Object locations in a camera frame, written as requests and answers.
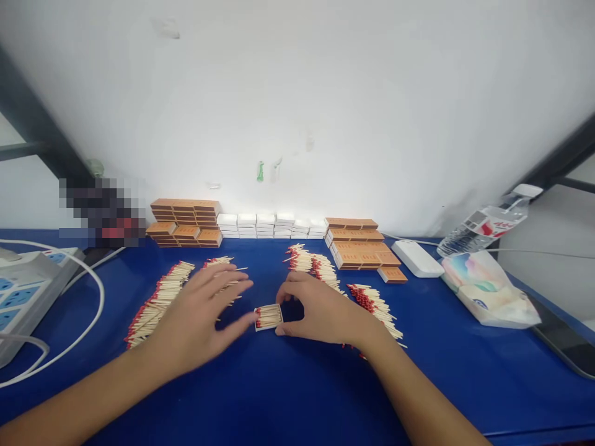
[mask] white cable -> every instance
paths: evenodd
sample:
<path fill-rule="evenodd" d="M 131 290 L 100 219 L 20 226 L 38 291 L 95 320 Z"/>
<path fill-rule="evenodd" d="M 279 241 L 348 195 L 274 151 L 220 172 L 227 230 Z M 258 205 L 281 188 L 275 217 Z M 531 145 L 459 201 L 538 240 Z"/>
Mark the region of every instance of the white cable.
<path fill-rule="evenodd" d="M 98 267 L 99 265 L 104 264 L 105 262 L 107 262 L 109 259 L 111 259 L 112 257 L 118 255 L 119 253 L 121 253 L 126 247 L 122 247 L 119 249 L 116 249 L 113 253 L 105 256 L 104 258 L 102 258 L 100 261 L 98 261 L 97 263 L 94 263 L 90 268 L 91 269 L 95 269 L 96 267 Z M 68 285 L 66 285 L 64 287 L 64 289 L 62 290 L 62 292 L 60 293 L 60 295 L 63 295 L 66 291 L 70 290 L 70 287 L 72 285 L 74 285 L 81 277 L 83 277 L 85 274 L 87 274 L 87 270 L 85 271 L 81 271 L 79 274 L 77 274 L 77 276 L 72 279 L 70 282 L 68 282 Z"/>
<path fill-rule="evenodd" d="M 381 234 L 386 235 L 387 237 L 390 237 L 390 238 L 396 238 L 397 240 L 409 240 L 411 242 L 421 243 L 424 245 L 438 246 L 438 243 L 422 242 L 421 240 L 414 240 L 412 238 L 396 237 L 394 235 L 387 234 L 386 232 L 381 232 Z M 528 253 L 533 253 L 533 254 L 549 254 L 549 255 L 559 255 L 559 256 L 563 256 L 563 257 L 577 257 L 577 258 L 595 259 L 595 256 L 580 256 L 580 255 L 576 255 L 576 254 L 553 253 L 553 252 L 549 252 L 549 251 L 518 250 L 518 249 L 514 249 L 514 248 L 494 248 L 494 249 L 486 250 L 486 251 L 487 252 L 515 251 L 515 252 L 528 252 Z"/>
<path fill-rule="evenodd" d="M 16 244 L 21 244 L 21 245 L 35 246 L 35 247 L 43 248 L 43 249 L 47 249 L 47 250 L 59 251 L 62 254 L 64 254 L 66 257 L 68 257 L 70 260 L 73 260 L 74 262 L 76 262 L 79 265 L 81 265 L 91 275 L 91 277 L 95 279 L 95 282 L 97 282 L 97 287 L 99 288 L 99 306 L 97 307 L 97 313 L 95 314 L 95 317 L 93 318 L 93 320 L 91 321 L 91 323 L 89 324 L 89 326 L 81 333 L 81 335 L 78 338 L 76 338 L 75 341 L 72 344 L 70 344 L 66 349 L 64 349 L 64 351 L 62 353 L 60 353 L 57 356 L 55 356 L 54 358 L 50 359 L 48 362 L 46 362 L 45 364 L 43 364 L 38 369 L 31 370 L 30 372 L 28 371 L 26 374 L 20 374 L 19 376 L 14 377 L 13 379 L 10 379 L 10 380 L 8 380 L 6 382 L 0 383 L 0 388 L 2 388 L 2 387 L 7 387 L 7 386 L 12 385 L 12 384 L 16 384 L 17 382 L 21 382 L 21 381 L 23 381 L 23 380 L 25 380 L 25 379 L 27 379 L 27 378 L 29 378 L 29 377 L 31 377 L 31 376 L 39 373 L 39 372 L 41 372 L 43 369 L 51 366 L 54 362 L 56 362 L 58 359 L 60 359 L 66 353 L 68 353 L 70 350 L 72 350 L 74 347 L 76 347 L 76 345 L 79 342 L 81 342 L 82 339 L 85 336 L 87 336 L 87 333 L 91 330 L 91 328 L 93 328 L 93 326 L 95 325 L 95 323 L 99 319 L 99 316 L 101 316 L 101 313 L 104 310 L 105 289 L 104 289 L 103 282 L 101 281 L 101 279 L 99 278 L 99 276 L 95 273 L 95 271 L 93 271 L 82 260 L 77 259 L 72 254 L 70 254 L 70 253 L 68 253 L 66 251 L 63 251 L 60 248 L 52 247 L 52 246 L 49 246 L 49 245 L 44 245 L 42 243 L 28 242 L 26 240 L 6 240 L 6 239 L 3 239 L 3 238 L 0 238 L 0 243 L 16 243 Z"/>
<path fill-rule="evenodd" d="M 549 251 L 529 251 L 529 250 L 518 250 L 513 248 L 494 248 L 491 250 L 486 250 L 487 252 L 499 252 L 499 251 L 516 251 L 516 252 L 529 252 L 533 254 L 550 254 L 550 255 L 560 255 L 563 257 L 577 257 L 577 258 L 587 258 L 587 259 L 595 259 L 595 256 L 579 256 L 576 254 L 564 254 L 564 253 L 553 253 Z"/>
<path fill-rule="evenodd" d="M 33 336 L 22 336 L 20 334 L 9 334 L 9 333 L 0 333 L 0 339 L 7 339 L 10 341 L 20 341 L 20 342 L 28 342 L 33 345 L 38 346 L 42 350 L 41 356 L 35 361 L 35 363 L 29 367 L 27 370 L 22 372 L 20 375 L 16 376 L 15 378 L 21 377 L 23 375 L 27 375 L 32 370 L 42 363 L 47 355 L 50 353 L 50 346 L 43 342 L 41 339 L 34 338 Z"/>
<path fill-rule="evenodd" d="M 397 237 L 396 235 L 387 234 L 386 232 L 381 232 L 382 235 L 386 235 L 390 238 L 396 238 L 397 240 L 409 240 L 411 242 L 419 243 L 420 245 L 431 245 L 431 246 L 438 246 L 438 243 L 433 242 L 422 242 L 421 240 L 414 240 L 412 238 L 404 238 L 404 237 Z"/>

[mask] forearm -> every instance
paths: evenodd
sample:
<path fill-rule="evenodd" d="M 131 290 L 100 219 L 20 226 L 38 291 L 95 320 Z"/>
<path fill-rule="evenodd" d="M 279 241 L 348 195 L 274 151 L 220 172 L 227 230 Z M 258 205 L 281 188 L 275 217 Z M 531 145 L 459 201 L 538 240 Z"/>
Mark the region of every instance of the forearm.
<path fill-rule="evenodd" d="M 362 347 L 413 445 L 466 446 L 490 443 L 426 378 L 390 337 Z"/>
<path fill-rule="evenodd" d="M 0 444 L 78 445 L 172 377 L 132 349 L 0 428 Z"/>

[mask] smartphone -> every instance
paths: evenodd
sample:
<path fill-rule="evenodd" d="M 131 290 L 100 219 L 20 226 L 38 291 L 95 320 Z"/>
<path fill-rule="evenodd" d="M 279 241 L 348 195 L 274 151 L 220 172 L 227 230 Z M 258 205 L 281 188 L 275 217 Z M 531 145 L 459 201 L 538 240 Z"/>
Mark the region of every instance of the smartphone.
<path fill-rule="evenodd" d="M 576 373 L 595 380 L 595 346 L 535 297 L 526 294 L 541 317 L 541 323 L 531 327 L 533 333 Z"/>

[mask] right hand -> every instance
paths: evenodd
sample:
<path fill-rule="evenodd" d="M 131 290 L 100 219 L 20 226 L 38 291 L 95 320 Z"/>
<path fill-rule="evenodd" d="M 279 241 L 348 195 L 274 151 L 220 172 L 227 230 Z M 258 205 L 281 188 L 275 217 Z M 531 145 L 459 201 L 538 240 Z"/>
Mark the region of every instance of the right hand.
<path fill-rule="evenodd" d="M 276 303 L 299 299 L 304 318 L 277 326 L 278 336 L 297 336 L 331 344 L 350 344 L 363 349 L 378 336 L 390 337 L 384 325 L 369 311 L 307 273 L 292 272 L 277 292 Z"/>

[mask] plastic water bottle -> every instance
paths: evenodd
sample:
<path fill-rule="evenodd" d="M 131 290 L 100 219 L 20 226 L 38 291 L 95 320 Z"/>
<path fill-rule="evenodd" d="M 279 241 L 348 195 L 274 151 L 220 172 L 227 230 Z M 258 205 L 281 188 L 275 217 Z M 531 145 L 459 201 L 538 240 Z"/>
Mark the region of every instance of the plastic water bottle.
<path fill-rule="evenodd" d="M 537 186 L 521 184 L 497 203 L 482 206 L 440 242 L 438 254 L 450 257 L 486 249 L 527 218 L 529 201 L 543 191 Z"/>

